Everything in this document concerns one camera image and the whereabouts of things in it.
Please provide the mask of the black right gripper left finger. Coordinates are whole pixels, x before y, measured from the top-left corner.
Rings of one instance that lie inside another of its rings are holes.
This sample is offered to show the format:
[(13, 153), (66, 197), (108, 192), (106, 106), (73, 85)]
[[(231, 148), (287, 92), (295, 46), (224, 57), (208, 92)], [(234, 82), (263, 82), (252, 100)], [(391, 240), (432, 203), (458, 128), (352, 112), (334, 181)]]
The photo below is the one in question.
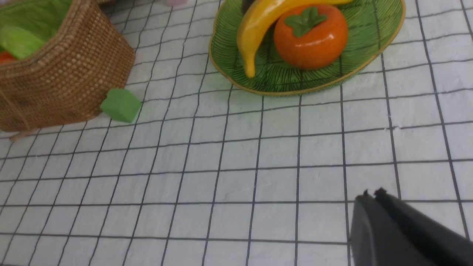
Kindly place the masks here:
[(355, 197), (350, 247), (355, 266), (432, 266), (367, 191)]

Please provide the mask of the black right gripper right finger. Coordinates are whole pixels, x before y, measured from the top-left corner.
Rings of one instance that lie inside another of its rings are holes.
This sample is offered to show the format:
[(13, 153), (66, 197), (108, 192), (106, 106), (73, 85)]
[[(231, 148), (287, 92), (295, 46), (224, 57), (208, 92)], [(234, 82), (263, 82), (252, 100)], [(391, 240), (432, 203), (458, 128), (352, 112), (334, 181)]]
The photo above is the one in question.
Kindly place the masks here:
[(388, 194), (383, 188), (376, 190), (374, 196), (409, 242), (433, 266), (473, 264), (473, 244), (470, 240)]

